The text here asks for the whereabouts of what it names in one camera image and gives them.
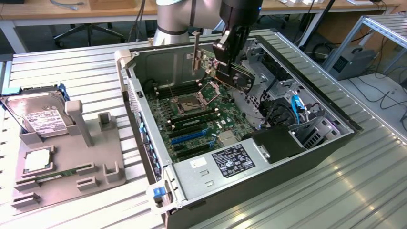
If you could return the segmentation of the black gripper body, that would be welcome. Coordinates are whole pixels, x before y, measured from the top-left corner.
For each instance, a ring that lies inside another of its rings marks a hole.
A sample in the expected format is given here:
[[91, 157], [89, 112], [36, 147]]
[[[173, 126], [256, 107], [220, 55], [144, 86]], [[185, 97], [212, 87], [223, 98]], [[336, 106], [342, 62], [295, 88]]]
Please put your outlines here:
[[223, 0], [219, 16], [227, 27], [251, 26], [259, 17], [263, 0]]

